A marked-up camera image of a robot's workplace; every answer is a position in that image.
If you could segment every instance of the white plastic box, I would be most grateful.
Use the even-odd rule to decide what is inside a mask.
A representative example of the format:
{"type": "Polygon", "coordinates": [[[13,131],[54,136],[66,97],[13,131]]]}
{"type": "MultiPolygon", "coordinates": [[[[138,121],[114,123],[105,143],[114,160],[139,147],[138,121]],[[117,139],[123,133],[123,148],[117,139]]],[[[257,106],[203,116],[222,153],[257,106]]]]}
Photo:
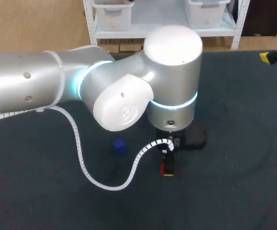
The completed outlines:
{"type": "Polygon", "coordinates": [[[128,31],[131,27],[131,13],[134,2],[120,5],[100,5],[93,3],[98,25],[102,31],[128,31]]]}
{"type": "Polygon", "coordinates": [[[185,12],[192,29],[218,27],[231,0],[185,0],[185,12]]]}

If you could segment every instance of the shelf post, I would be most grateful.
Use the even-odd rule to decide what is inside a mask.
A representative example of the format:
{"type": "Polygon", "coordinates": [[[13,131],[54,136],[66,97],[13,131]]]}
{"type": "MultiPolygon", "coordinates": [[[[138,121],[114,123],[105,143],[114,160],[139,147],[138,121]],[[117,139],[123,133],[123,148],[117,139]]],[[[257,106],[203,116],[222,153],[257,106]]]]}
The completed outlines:
{"type": "Polygon", "coordinates": [[[237,49],[242,36],[245,18],[248,12],[250,0],[238,0],[238,19],[231,49],[237,49]]]}
{"type": "Polygon", "coordinates": [[[83,0],[83,4],[84,4],[87,27],[89,29],[90,44],[96,46],[97,45],[97,39],[95,37],[96,25],[93,18],[93,11],[91,6],[92,1],[93,0],[83,0]]]}

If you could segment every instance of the dark table surface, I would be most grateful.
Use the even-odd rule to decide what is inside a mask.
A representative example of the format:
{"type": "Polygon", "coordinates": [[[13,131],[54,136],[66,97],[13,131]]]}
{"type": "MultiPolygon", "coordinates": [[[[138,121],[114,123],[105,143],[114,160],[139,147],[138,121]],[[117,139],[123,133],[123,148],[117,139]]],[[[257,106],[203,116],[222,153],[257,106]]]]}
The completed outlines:
{"type": "MultiPolygon", "coordinates": [[[[169,178],[152,149],[122,191],[85,178],[58,112],[1,120],[0,230],[277,230],[277,64],[258,54],[203,54],[195,119],[208,130],[206,148],[180,152],[169,178]]],[[[155,138],[145,115],[110,133],[83,103],[60,106],[77,122],[89,172],[107,185],[123,183],[155,138]],[[129,155],[114,154],[115,138],[126,140],[129,155]]]]}

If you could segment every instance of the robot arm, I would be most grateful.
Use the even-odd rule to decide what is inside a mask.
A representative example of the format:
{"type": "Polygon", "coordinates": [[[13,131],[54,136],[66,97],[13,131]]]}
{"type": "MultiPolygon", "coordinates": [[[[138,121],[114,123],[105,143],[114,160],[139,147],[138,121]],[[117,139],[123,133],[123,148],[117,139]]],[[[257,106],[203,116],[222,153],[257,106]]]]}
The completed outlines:
{"type": "Polygon", "coordinates": [[[193,120],[202,41],[167,26],[150,34],[144,51],[115,61],[96,46],[65,52],[0,53],[0,113],[82,100],[106,130],[133,125],[148,107],[164,131],[193,120]]]}

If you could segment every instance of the white cable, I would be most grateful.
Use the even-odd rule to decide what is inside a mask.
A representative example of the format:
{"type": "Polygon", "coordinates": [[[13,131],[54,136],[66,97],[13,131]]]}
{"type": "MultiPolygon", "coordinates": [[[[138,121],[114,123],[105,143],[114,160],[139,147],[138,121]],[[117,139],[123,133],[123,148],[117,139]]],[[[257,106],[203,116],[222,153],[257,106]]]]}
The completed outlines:
{"type": "MultiPolygon", "coordinates": [[[[25,111],[20,111],[20,112],[4,113],[4,114],[0,114],[0,119],[6,118],[6,117],[9,117],[9,116],[14,116],[14,115],[26,113],[26,112],[33,111],[33,110],[37,110],[38,112],[41,112],[41,111],[43,111],[44,108],[48,108],[48,107],[43,107],[43,108],[39,108],[39,109],[32,109],[32,110],[25,110],[25,111]]],[[[77,127],[74,119],[72,118],[72,116],[65,109],[63,109],[59,106],[52,106],[48,109],[59,111],[60,113],[62,113],[68,119],[68,121],[70,122],[70,124],[72,126],[73,132],[75,134],[77,151],[78,151],[78,158],[79,158],[80,166],[81,166],[81,169],[82,169],[84,175],[95,186],[97,186],[99,188],[102,188],[102,189],[105,189],[105,190],[119,191],[119,190],[122,190],[122,189],[126,188],[131,183],[131,181],[134,177],[134,174],[135,174],[136,169],[137,169],[137,165],[138,165],[141,157],[150,148],[152,148],[156,145],[159,145],[159,144],[167,144],[171,151],[174,149],[173,142],[169,139],[159,139],[159,140],[155,140],[155,141],[151,142],[150,144],[143,147],[142,150],[140,150],[139,153],[136,155],[136,158],[135,158],[135,160],[133,162],[133,165],[132,165],[130,175],[129,175],[128,179],[122,185],[119,185],[119,186],[116,186],[116,187],[106,186],[106,185],[103,185],[103,184],[99,183],[94,178],[92,178],[91,175],[89,174],[89,172],[87,171],[86,167],[85,167],[83,156],[82,156],[81,141],[80,141],[80,136],[79,136],[79,132],[78,132],[78,127],[77,127]]]]}

